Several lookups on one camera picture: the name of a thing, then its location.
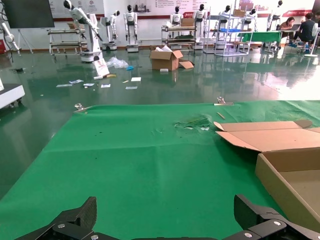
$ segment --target poster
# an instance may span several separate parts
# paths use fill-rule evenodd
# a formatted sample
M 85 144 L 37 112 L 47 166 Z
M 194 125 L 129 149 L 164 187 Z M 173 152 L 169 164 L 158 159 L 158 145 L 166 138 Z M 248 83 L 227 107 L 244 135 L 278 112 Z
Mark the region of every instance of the poster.
M 192 17 L 193 12 L 197 11 L 201 4 L 204 4 L 208 11 L 209 0 L 128 0 L 133 11 L 138 16 L 169 16 L 175 12 L 176 6 L 180 7 L 180 13 L 184 17 Z
M 72 4 L 81 8 L 86 14 L 104 15 L 103 0 L 71 0 Z M 69 10 L 64 7 L 63 0 L 49 0 L 54 19 L 70 18 Z

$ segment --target laptop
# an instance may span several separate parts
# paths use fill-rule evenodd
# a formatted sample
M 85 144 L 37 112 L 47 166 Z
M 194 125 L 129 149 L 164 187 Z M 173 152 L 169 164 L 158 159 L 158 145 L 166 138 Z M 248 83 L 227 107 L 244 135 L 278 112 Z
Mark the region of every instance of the laptop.
M 290 30 L 297 31 L 300 28 L 300 24 L 294 24 Z

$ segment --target reflective floor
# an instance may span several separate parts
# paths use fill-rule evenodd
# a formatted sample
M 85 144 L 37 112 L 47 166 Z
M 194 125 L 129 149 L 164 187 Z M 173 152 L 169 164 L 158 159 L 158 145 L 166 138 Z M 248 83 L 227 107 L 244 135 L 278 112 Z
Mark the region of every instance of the reflective floor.
M 215 57 L 184 53 L 194 69 L 169 73 L 151 70 L 149 50 L 127 54 L 104 53 L 106 61 L 116 55 L 134 70 L 110 68 L 116 77 L 93 80 L 91 64 L 79 56 L 47 53 L 13 55 L 14 63 L 0 56 L 3 83 L 23 84 L 22 106 L 0 109 L 0 198 L 11 188 L 76 109 L 102 104 L 183 104 L 215 103 L 223 96 L 227 102 L 257 100 L 319 100 L 320 66 L 318 58 L 306 58 L 295 52 L 282 57 L 261 54 L 254 49 L 246 57 Z M 25 68 L 24 73 L 12 69 Z M 141 77 L 141 82 L 130 82 Z M 69 81 L 95 83 L 84 88 L 81 83 L 56 88 Z M 101 88 L 101 84 L 111 84 Z M 126 90 L 126 87 L 137 89 Z

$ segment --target green floor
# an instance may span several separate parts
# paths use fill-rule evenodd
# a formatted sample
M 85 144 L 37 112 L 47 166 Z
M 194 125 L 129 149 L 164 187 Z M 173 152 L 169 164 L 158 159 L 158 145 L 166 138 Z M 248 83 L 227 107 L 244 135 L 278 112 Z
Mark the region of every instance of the green floor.
M 133 71 L 111 68 L 116 78 L 93 80 L 91 64 L 78 56 L 57 57 L 47 53 L 16 54 L 14 63 L 0 57 L 0 77 L 4 83 L 22 83 L 23 106 L 0 110 L 0 198 L 17 181 L 75 110 L 76 103 L 92 105 L 215 103 L 223 96 L 228 102 L 256 100 L 318 100 L 318 59 L 287 54 L 282 58 L 260 54 L 221 58 L 197 53 L 185 55 L 195 63 L 191 70 L 160 74 L 151 70 L 149 50 L 113 55 L 134 66 Z M 25 68 L 17 74 L 13 68 Z M 141 83 L 127 82 L 142 77 Z M 56 88 L 58 84 L 81 79 L 85 83 L 111 83 L 111 88 L 83 88 L 81 84 Z M 136 90 L 126 87 L 138 86 Z

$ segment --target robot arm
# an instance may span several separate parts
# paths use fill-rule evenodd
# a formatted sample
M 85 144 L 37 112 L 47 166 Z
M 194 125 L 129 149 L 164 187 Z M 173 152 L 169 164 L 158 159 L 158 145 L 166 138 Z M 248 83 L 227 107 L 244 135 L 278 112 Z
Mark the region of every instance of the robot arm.
M 10 44 L 10 46 L 11 46 L 10 50 L 18 51 L 19 48 L 18 48 L 18 46 L 17 46 L 17 44 L 15 42 L 15 36 L 12 33 L 10 33 L 5 21 L 2 20 L 1 17 L 0 17 L 0 30 L 2 30 L 3 33 L 4 33 L 5 42 Z

